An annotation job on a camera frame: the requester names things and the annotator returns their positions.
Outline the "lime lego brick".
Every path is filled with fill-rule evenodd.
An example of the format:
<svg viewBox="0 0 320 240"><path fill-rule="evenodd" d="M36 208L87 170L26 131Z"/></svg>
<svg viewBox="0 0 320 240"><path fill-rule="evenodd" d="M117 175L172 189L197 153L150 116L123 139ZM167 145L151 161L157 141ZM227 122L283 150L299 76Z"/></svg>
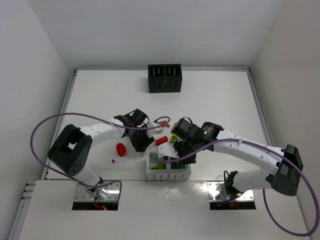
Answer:
<svg viewBox="0 0 320 240"><path fill-rule="evenodd" d="M152 164L150 167L151 170L165 170L166 169L166 164L162 162L158 162L155 164Z"/></svg>
<svg viewBox="0 0 320 240"><path fill-rule="evenodd" d="M171 136L171 138L170 138L170 142L171 142L171 143L175 143L178 139L179 139L179 137L178 137L177 135L173 134L173 135Z"/></svg>

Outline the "lime lego brick top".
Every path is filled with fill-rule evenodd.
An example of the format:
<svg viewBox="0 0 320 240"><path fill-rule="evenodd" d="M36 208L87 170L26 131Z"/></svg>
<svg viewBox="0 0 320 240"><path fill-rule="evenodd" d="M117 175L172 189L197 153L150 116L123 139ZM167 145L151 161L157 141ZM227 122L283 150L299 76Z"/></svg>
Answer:
<svg viewBox="0 0 320 240"><path fill-rule="evenodd" d="M166 164L162 162L158 162L155 164L152 164L150 167L151 170L165 170L166 169Z"/></svg>

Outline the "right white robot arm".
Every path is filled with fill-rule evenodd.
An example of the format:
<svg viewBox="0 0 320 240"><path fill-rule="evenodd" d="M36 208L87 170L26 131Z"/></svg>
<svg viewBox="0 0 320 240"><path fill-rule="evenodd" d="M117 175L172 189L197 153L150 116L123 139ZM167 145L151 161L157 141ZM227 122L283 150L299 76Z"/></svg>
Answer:
<svg viewBox="0 0 320 240"><path fill-rule="evenodd" d="M304 165L299 150L294 145L286 148L272 147L260 143L248 144L247 140L212 122L204 122L201 127L191 120L181 118L172 128L179 140L174 149L180 163L194 164L196 156L191 153L205 147L211 152L227 154L259 167L258 170L227 174L220 187L225 198L235 199L248 190L273 189L285 196L295 196L301 176L298 171Z"/></svg>

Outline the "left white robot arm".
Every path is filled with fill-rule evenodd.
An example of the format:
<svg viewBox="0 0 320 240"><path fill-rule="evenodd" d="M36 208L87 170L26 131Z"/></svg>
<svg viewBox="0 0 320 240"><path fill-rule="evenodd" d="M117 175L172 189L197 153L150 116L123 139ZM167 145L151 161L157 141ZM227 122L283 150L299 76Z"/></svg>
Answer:
<svg viewBox="0 0 320 240"><path fill-rule="evenodd" d="M113 139L128 137L136 152L143 153L155 140L153 135L159 124L147 123L149 117L139 109L125 115L117 115L108 123L77 127L66 125L47 153L50 159L67 176L86 185L95 193L102 178L86 166L92 147Z"/></svg>

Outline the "red oval lego piece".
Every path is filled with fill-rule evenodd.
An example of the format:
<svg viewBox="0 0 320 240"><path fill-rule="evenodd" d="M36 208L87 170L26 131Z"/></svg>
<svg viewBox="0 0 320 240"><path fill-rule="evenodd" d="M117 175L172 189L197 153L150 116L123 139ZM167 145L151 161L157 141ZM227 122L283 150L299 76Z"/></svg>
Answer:
<svg viewBox="0 0 320 240"><path fill-rule="evenodd" d="M127 149L123 143L118 143L116 145L116 152L119 157L124 157L127 154Z"/></svg>

